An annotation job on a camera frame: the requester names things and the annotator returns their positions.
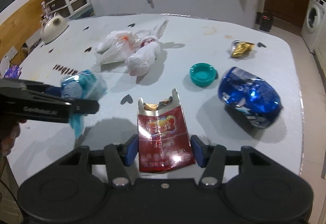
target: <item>washing machine door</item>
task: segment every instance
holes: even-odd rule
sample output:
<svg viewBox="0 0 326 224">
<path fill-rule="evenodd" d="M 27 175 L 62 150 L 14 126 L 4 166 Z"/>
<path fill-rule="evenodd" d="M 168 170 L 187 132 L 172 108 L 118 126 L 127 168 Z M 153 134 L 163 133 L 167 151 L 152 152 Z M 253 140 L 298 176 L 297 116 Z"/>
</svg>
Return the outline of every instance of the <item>washing machine door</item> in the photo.
<svg viewBox="0 0 326 224">
<path fill-rule="evenodd" d="M 316 5 L 311 5 L 308 8 L 307 15 L 306 15 L 306 25 L 307 28 L 310 32 L 314 32 L 319 24 L 320 20 L 322 19 L 321 17 L 321 11 Z"/>
</svg>

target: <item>white teapot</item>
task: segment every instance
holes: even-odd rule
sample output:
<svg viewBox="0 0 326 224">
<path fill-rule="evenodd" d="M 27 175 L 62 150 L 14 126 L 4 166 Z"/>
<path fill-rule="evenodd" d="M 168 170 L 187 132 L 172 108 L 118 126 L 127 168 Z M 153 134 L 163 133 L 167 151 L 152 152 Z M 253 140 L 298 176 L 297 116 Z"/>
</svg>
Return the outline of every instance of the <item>white teapot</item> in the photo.
<svg viewBox="0 0 326 224">
<path fill-rule="evenodd" d="M 45 44 L 52 42 L 68 28 L 68 23 L 60 14 L 55 13 L 54 17 L 41 26 L 41 39 Z"/>
</svg>

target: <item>table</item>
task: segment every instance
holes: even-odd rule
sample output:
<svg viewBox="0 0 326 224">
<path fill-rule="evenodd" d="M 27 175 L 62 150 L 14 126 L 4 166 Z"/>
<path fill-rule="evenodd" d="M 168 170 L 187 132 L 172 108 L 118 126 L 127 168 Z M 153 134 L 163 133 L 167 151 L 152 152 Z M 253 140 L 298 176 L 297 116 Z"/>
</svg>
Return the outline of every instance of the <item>table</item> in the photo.
<svg viewBox="0 0 326 224">
<path fill-rule="evenodd" d="M 123 67 L 108 67 L 102 76 L 108 85 L 107 94 L 100 100 L 100 110 L 85 118 L 85 136 L 75 141 L 68 124 L 32 121 L 22 124 L 8 160 L 20 185 L 24 180 L 45 168 L 59 157 L 81 144 L 91 150 L 105 145 L 125 142 L 137 132 L 137 98 L 157 103 L 178 89 L 190 135 L 196 134 L 205 143 L 221 144 L 229 150 L 249 145 L 298 174 L 303 149 L 301 92 L 293 57 L 288 44 L 269 34 L 239 25 L 178 16 L 138 14 L 85 18 L 69 22 L 68 29 L 53 42 L 40 44 L 22 63 L 22 79 L 59 85 L 62 75 L 55 65 L 82 71 L 91 68 L 96 59 L 95 46 L 113 30 L 152 29 L 165 18 L 169 20 L 162 42 L 162 53 L 144 77 L 131 77 Z M 263 43 L 241 59 L 230 57 L 234 40 Z M 189 69 L 195 63 L 213 65 L 219 79 L 207 88 L 195 86 Z M 254 129 L 225 109 L 217 98 L 217 87 L 223 73 L 232 66 L 249 71 L 271 84 L 279 93 L 284 109 L 277 122 L 265 130 Z M 120 105 L 130 94 L 134 102 Z M 197 181 L 202 169 L 191 165 L 165 174 L 138 172 L 138 159 L 128 168 L 131 179 L 138 177 L 180 178 Z M 93 173 L 106 180 L 105 168 L 94 166 Z M 224 181 L 238 173 L 236 166 L 227 166 Z"/>
</svg>

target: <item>floor tile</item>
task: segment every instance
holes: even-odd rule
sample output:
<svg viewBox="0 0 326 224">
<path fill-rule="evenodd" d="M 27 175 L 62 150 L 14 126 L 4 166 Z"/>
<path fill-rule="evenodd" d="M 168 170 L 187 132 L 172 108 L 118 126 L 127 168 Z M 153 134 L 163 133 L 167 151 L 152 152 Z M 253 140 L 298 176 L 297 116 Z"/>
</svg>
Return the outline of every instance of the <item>floor tile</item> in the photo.
<svg viewBox="0 0 326 224">
<path fill-rule="evenodd" d="M 274 17 L 273 25 L 275 27 L 281 28 L 285 31 L 291 32 L 293 34 L 301 36 L 301 28 L 294 26 L 293 24 L 284 21 L 282 19 Z"/>
<path fill-rule="evenodd" d="M 304 106 L 304 159 L 323 164 L 326 150 L 325 96 L 301 85 Z"/>
<path fill-rule="evenodd" d="M 314 203 L 312 213 L 309 219 L 310 224 L 317 224 L 326 195 L 326 180 L 321 178 L 322 165 L 307 160 L 303 161 L 301 177 L 305 179 L 312 187 L 314 192 Z"/>
<path fill-rule="evenodd" d="M 314 56 L 309 52 L 302 37 L 277 27 L 272 27 L 270 34 L 283 39 L 289 44 L 300 84 L 325 95 L 325 89 Z"/>
</svg>

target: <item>blue crushed can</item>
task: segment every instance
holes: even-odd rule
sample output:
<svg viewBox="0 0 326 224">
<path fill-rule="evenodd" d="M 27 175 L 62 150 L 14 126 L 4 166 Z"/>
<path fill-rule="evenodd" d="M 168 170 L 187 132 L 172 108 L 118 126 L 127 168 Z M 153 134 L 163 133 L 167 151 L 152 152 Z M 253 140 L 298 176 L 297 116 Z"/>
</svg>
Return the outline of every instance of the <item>blue crushed can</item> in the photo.
<svg viewBox="0 0 326 224">
<path fill-rule="evenodd" d="M 270 126 L 283 108 L 280 96 L 271 85 L 237 67 L 231 68 L 221 80 L 218 97 L 258 128 Z"/>
</svg>

